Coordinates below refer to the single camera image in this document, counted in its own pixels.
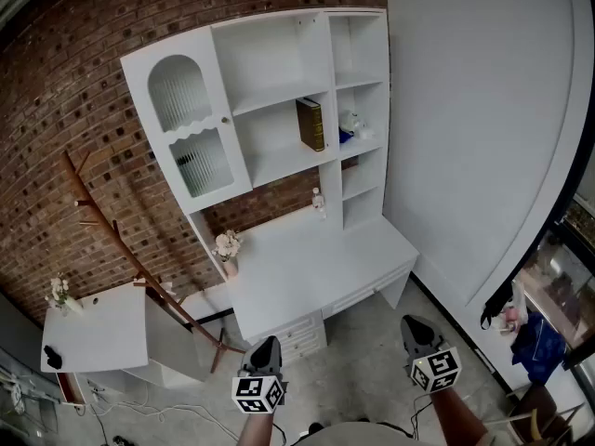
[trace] forearm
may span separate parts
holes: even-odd
[[[272,434],[272,414],[250,414],[245,422],[238,446],[269,446]]]
[[[452,388],[431,394],[448,446],[475,446],[487,429]]]

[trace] wooden coat rack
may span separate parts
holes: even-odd
[[[178,304],[171,295],[167,293],[167,291],[161,287],[159,282],[151,275],[151,273],[146,270],[140,261],[137,259],[136,256],[132,254],[132,251],[126,246],[126,244],[122,241],[120,237],[120,232],[118,230],[118,224],[116,220],[113,223],[110,223],[105,215],[101,212],[95,200],[86,189],[85,183],[80,177],[81,170],[83,169],[83,165],[85,165],[86,159],[89,156],[88,152],[85,157],[83,157],[83,161],[80,163],[77,169],[74,168],[73,161],[71,160],[70,156],[68,155],[67,151],[64,151],[60,156],[60,161],[62,166],[66,170],[66,174],[68,178],[71,180],[74,191],[76,195],[79,197],[79,200],[74,202],[74,206],[86,206],[93,216],[94,220],[92,221],[82,221],[82,225],[96,225],[99,226],[112,240],[112,242],[116,245],[116,247],[120,250],[120,252],[125,256],[125,258],[135,267],[135,269],[139,272],[137,274],[137,278],[143,277],[146,280],[148,286],[155,290],[155,292],[163,298],[163,300],[172,307],[180,316],[182,316],[186,321],[190,323],[192,327],[194,327],[198,332],[208,338],[213,346],[217,349],[215,353],[215,358],[213,359],[213,365],[211,367],[211,373],[215,372],[217,369],[218,361],[220,359],[221,354],[225,350],[230,350],[232,352],[242,353],[244,354],[244,350],[240,350],[239,348],[233,348],[223,343],[223,331],[221,331],[221,337],[216,339],[213,335],[211,335],[201,324],[199,324],[192,316],[184,310],[184,308]]]

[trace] brown book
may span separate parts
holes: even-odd
[[[300,98],[296,99],[296,109],[301,141],[317,152],[323,151],[323,112],[320,104],[308,98]]]

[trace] flower arrangement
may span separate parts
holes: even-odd
[[[46,301],[52,308],[60,308],[64,304],[66,304],[66,299],[68,298],[68,281],[63,280],[61,277],[61,273],[58,273],[57,278],[52,278],[49,280],[52,286],[52,296],[49,297],[46,295]]]
[[[236,257],[242,245],[237,233],[233,230],[227,230],[225,233],[220,234],[215,238],[215,244],[217,247],[212,253],[213,255],[218,255],[224,263],[229,261],[230,258]]]

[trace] concrete floor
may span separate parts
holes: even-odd
[[[381,295],[365,299],[325,321],[328,348],[284,368],[284,380],[289,382],[289,387],[285,406],[277,410],[275,423],[285,430],[287,444],[293,444],[299,433],[314,421],[331,425],[365,416],[375,422],[387,421],[412,430],[413,402],[423,392],[412,385],[403,371],[406,355],[401,343],[400,320],[406,313],[431,319],[443,329],[451,346],[458,347],[463,372],[455,389],[468,406],[483,420],[500,419],[506,414],[509,405],[497,382],[446,319],[409,281],[395,310]],[[218,323],[209,327],[218,332]],[[227,317],[225,324],[237,345],[239,332],[233,316]],[[193,395],[149,386],[147,404],[157,408],[181,403],[202,405],[239,436],[245,416],[231,401],[231,378],[239,362],[238,354],[225,354],[216,373]],[[134,397],[121,400],[143,402],[144,386]],[[419,400],[417,408],[428,401]],[[59,434],[41,433],[42,437],[37,438],[37,431],[33,429],[32,444],[99,446],[104,442],[98,419],[88,408],[86,414],[79,417],[72,407],[59,406],[57,417]],[[158,415],[142,417],[117,407],[102,416],[101,421],[110,444],[115,435],[132,440],[138,446],[229,446],[235,443],[215,424],[180,411],[166,412],[162,418]],[[431,407],[419,416],[419,437],[430,444],[445,444]],[[273,430],[271,444],[282,444],[276,430]]]

